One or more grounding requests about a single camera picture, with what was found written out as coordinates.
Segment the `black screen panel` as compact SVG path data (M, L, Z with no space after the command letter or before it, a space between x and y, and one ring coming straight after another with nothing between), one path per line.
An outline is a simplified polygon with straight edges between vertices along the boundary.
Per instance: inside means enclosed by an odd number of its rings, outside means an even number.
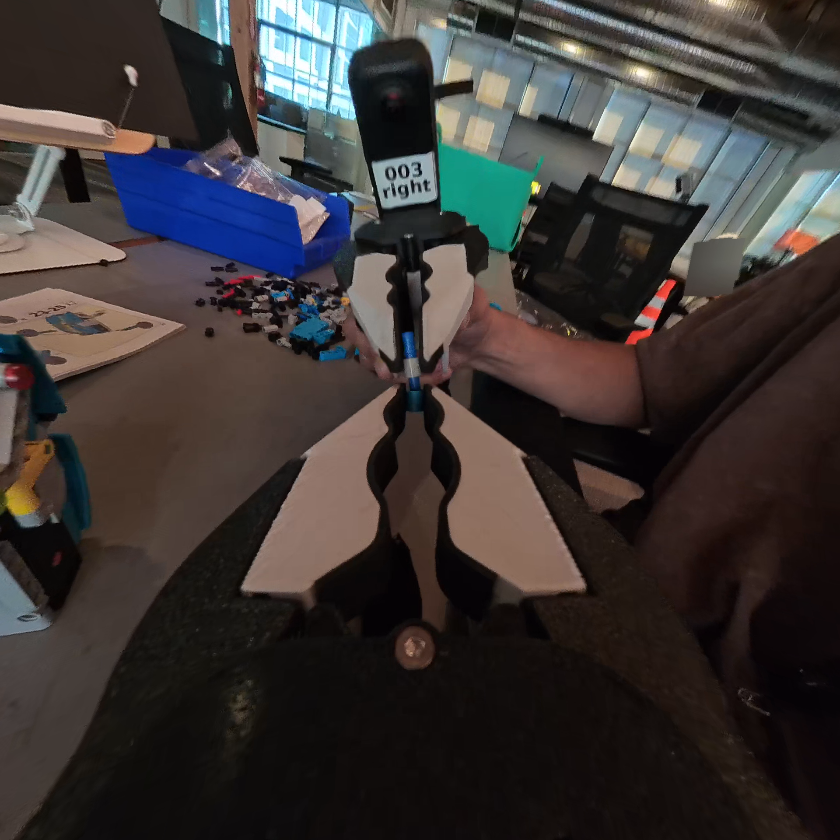
M1 102L197 141L154 1L2 1Z

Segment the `orange striped traffic cone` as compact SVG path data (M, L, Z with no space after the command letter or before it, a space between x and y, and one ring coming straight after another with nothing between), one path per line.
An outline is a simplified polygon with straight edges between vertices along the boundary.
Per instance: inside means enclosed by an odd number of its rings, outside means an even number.
M624 342L625 345L635 345L638 341L653 334L663 316L665 305L675 290L679 290L677 280L668 278L661 283L656 293L636 316L633 328Z

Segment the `black office chair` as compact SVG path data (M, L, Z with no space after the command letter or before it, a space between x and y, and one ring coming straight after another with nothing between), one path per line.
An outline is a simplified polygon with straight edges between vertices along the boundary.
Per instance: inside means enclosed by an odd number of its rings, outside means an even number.
M309 158L297 160L283 155L279 157L279 162L289 167L290 177L299 183L322 193L335 193L342 190L342 187L335 185L332 170L323 164Z
M707 214L706 203L672 201L587 174L575 193L555 184L526 231L544 240L518 258L514 286L593 338L625 342Z

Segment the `instruction booklet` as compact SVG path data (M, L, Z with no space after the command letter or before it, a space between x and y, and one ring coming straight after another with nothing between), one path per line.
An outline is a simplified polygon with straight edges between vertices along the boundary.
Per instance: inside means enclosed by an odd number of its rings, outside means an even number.
M1 333L24 339L54 382L128 359L186 326L55 288L1 302Z

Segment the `toy brick robot model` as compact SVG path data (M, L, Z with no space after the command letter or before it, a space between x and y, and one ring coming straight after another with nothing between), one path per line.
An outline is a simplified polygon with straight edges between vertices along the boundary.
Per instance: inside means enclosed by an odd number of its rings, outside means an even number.
M1 337L1 636L47 629L81 567L91 526L76 442L51 431L67 411L26 338Z

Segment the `clear plastic bags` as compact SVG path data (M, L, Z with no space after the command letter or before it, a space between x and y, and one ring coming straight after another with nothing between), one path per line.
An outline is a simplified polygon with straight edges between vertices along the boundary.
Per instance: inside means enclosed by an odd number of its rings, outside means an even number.
M315 239L329 219L320 191L271 170L258 158L248 157L231 134L187 161L182 168L292 208L304 245Z

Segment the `person's right forearm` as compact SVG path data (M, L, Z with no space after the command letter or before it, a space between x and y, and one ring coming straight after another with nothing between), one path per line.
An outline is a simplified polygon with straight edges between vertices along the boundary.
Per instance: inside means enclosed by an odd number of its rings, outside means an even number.
M575 420L627 428L647 424L636 351L572 339L491 309L482 356L486 372Z

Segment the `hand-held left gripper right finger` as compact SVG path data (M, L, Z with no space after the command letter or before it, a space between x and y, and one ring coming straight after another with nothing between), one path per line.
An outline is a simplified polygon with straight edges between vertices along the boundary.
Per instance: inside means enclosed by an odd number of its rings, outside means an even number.
M586 582L525 454L438 388L425 391L431 469L444 490L437 582L453 604L584 594Z

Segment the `person's brown shirt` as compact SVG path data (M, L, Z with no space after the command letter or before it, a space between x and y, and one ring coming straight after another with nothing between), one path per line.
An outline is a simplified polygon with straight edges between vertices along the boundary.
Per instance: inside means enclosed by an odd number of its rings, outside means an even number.
M805 828L838 838L838 235L635 351L671 458L613 523Z

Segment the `person's right hand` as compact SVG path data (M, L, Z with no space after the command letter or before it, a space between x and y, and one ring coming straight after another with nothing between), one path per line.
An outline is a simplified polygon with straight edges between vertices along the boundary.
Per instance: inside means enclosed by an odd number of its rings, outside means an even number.
M434 372L422 374L419 379L421 385L441 385L447 382L456 370L471 366L485 349L489 330L496 316L501 314L501 311L490 305L487 294L475 286L472 304L449 346L448 362L440 361ZM408 383L405 373L394 373L388 368L378 352L372 348L353 316L347 318L343 331L348 342L359 352L361 367L389 385Z

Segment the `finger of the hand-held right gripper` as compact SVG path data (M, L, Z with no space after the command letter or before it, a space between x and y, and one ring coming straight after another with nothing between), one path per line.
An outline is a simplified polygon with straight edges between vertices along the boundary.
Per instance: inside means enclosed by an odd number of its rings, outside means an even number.
M418 363L432 373L448 354L472 305L474 277L467 267L464 245L439 245L421 254L421 309Z
M394 287L389 273L397 267L395 256L357 256L348 297L362 333L391 372L403 372L402 339L397 330Z

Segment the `large grid window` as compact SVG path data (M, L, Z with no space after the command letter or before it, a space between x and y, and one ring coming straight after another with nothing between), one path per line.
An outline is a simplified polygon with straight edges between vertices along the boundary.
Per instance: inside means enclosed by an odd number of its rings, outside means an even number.
M348 74L381 27L362 2L258 1L258 47L265 104L291 102L355 119Z

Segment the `pile of toy brick parts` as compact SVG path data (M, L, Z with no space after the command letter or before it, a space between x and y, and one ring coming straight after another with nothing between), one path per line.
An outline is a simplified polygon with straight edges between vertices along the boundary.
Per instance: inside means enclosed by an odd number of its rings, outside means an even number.
M347 351L344 326L350 298L336 284L323 286L274 271L246 272L229 261L213 266L193 306L228 315L237 331L314 361L339 361Z

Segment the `teal storage bin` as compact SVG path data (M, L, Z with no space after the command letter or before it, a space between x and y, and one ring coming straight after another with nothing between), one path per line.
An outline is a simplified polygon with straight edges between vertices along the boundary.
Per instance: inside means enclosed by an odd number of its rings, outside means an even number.
M492 249L511 252L518 243L543 157L527 171L447 145L440 125L437 140L442 209L477 226Z

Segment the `white tablet stand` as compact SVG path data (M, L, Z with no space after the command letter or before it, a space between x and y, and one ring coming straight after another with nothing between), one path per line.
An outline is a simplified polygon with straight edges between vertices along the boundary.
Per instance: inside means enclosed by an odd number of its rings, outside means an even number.
M105 119L3 104L1 138L35 146L22 191L14 203L2 206L2 276L125 259L120 248L39 218L39 209L68 150L144 154L154 146L152 134L117 129Z

